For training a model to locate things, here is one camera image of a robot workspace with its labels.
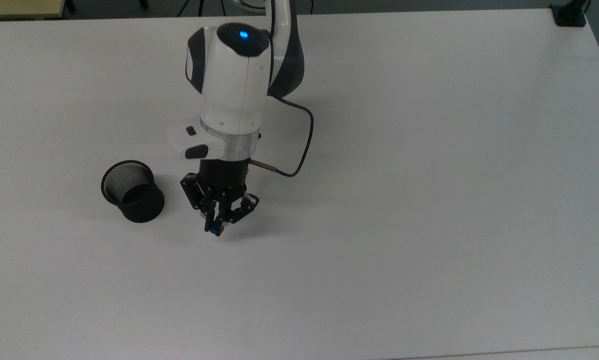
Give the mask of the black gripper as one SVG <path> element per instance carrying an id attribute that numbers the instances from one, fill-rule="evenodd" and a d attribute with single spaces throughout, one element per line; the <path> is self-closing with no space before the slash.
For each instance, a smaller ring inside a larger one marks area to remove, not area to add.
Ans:
<path id="1" fill-rule="evenodd" d="M 199 163 L 199 173 L 190 172 L 180 181 L 190 205 L 205 219 L 204 231 L 221 236 L 229 224 L 237 224 L 259 205 L 257 196 L 245 192 L 249 161 L 204 159 Z M 222 193 L 229 198 L 240 198 L 240 204 L 233 209 L 233 203 L 222 199 L 216 216 L 214 198 Z"/>

